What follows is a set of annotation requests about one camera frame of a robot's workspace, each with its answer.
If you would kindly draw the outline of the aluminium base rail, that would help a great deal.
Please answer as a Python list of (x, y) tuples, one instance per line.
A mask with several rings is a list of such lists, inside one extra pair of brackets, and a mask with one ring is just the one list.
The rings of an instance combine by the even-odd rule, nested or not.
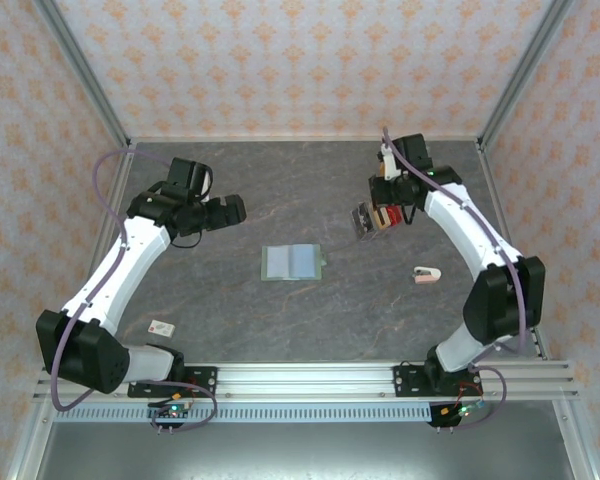
[[(217, 365), (222, 402), (382, 402), (397, 400), (396, 361), (230, 363)], [(578, 400), (583, 387), (566, 361), (487, 359), (478, 364), (482, 398)]]

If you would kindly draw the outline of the wooden red card rack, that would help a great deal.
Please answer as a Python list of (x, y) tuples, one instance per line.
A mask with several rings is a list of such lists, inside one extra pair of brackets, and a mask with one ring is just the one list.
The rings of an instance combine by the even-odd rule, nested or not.
[(387, 235), (390, 229), (403, 221), (399, 207), (376, 207), (371, 202), (366, 203), (369, 205), (369, 210), (377, 231), (371, 240)]

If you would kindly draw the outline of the aluminium frame leg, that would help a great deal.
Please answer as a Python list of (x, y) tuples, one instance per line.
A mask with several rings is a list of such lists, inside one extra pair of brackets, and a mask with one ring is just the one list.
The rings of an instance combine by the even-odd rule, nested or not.
[(6, 480), (36, 480), (56, 416), (50, 400), (34, 402), (16, 445)]
[(600, 453), (580, 400), (552, 402), (574, 480), (600, 480)]

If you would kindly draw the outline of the grey metal base sheet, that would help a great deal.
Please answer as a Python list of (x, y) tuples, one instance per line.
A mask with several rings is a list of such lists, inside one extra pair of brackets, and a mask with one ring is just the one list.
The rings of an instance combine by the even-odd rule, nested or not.
[(57, 424), (37, 480), (574, 480), (560, 436), (516, 426)]

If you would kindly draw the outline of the mint green card holder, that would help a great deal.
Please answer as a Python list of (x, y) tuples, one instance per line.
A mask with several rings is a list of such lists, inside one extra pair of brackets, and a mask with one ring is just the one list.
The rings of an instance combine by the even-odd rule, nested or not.
[(327, 264), (318, 244), (262, 247), (262, 281), (313, 281), (322, 279)]

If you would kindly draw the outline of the aluminium frame post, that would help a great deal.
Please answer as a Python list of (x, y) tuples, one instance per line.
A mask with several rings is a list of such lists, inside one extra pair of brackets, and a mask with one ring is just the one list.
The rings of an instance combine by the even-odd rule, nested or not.
[(32, 2), (54, 36), (64, 58), (73, 69), (87, 97), (95, 107), (105, 129), (117, 144), (129, 146), (131, 139), (114, 111), (105, 90), (72, 32), (57, 1), (32, 0)]
[(477, 145), (482, 152), (494, 143), (573, 2), (574, 0), (551, 0), (481, 135), (477, 137)]

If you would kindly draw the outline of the aluminium table edge rail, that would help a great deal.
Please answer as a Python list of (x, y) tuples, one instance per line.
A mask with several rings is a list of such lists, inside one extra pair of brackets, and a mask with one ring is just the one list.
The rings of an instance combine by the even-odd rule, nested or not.
[[(500, 228), (501, 235), (510, 243), (513, 244), (511, 231), (506, 220), (504, 203), (500, 198), (500, 195), (497, 190), (495, 177), (492, 171), (492, 168), (489, 164), (489, 159), (486, 153), (486, 148), (480, 143), (480, 138), (477, 138), (475, 141), (476, 150), (480, 159), (481, 167), (489, 188), (490, 196), (492, 203), (494, 205), (494, 209), (496, 212), (496, 217), (498, 221), (498, 225)], [(532, 327), (529, 329), (528, 337), (534, 342), (535, 350), (538, 357), (542, 361), (548, 361), (551, 359), (550, 354), (547, 352), (547, 348), (544, 345), (543, 333), (538, 330), (536, 327)]]
[(63, 305), (62, 311), (73, 314), (79, 301), (84, 300), (91, 291), (89, 281), (99, 268), (116, 241), (119, 234), (117, 221), (109, 213), (108, 208), (119, 215), (119, 209), (124, 196), (128, 175), (133, 161), (135, 145), (122, 146), (118, 150), (103, 155), (103, 160), (93, 167), (92, 190), (96, 193), (97, 205), (102, 208), (96, 243), (85, 279), (77, 292)]

